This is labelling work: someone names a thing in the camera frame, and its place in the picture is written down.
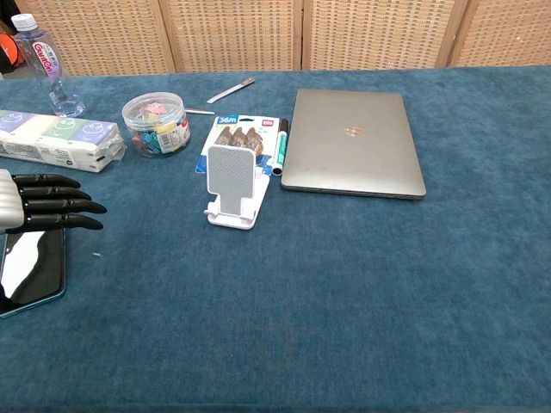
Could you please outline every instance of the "bottle cap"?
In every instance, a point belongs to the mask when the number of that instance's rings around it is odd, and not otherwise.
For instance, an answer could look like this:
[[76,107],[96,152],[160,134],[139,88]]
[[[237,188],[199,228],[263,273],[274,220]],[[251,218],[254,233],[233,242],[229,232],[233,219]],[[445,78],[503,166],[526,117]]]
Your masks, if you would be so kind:
[[14,15],[11,18],[11,21],[14,23],[15,28],[19,32],[28,32],[30,30],[35,30],[38,27],[34,16],[30,14]]

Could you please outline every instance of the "laptop logo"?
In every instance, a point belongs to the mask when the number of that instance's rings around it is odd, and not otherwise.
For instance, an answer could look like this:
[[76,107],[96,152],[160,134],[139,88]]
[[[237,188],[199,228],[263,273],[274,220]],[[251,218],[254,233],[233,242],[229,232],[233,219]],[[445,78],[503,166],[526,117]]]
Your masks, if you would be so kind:
[[359,126],[351,126],[351,127],[346,127],[344,131],[348,136],[358,136],[363,133],[363,128]]

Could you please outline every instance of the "pen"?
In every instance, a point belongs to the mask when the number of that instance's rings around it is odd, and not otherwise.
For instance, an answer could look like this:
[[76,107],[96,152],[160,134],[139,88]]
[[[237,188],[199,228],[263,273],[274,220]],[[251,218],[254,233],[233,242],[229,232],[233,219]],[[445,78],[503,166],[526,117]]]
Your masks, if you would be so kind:
[[285,163],[285,152],[287,151],[289,121],[282,119],[279,123],[279,133],[275,141],[274,163],[272,164],[272,174],[279,176],[283,172],[283,164]]
[[195,108],[185,108],[186,114],[214,114],[211,110],[202,110]]

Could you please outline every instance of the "black robot finger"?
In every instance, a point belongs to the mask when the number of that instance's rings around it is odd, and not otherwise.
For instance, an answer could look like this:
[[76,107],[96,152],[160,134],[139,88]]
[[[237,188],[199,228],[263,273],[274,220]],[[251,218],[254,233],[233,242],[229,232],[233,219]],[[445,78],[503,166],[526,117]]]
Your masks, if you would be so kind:
[[25,213],[106,213],[107,208],[93,200],[25,200]]
[[23,200],[57,200],[62,198],[76,200],[92,200],[83,191],[67,187],[21,187],[19,195]]
[[101,230],[101,222],[78,215],[76,213],[39,215],[30,214],[25,216],[25,223],[18,227],[6,230],[9,234],[32,231],[53,231],[63,228],[85,228],[87,230]]
[[60,174],[12,175],[18,187],[69,187],[80,188],[80,183]]

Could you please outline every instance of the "green marker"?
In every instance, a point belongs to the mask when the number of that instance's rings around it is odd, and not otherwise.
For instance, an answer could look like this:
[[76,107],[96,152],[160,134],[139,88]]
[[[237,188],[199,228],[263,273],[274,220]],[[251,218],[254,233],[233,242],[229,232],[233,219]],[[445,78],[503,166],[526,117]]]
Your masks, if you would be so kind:
[[279,176],[283,172],[283,164],[285,163],[285,152],[287,151],[289,121],[282,119],[279,123],[279,133],[275,142],[274,163],[272,165],[272,174]]

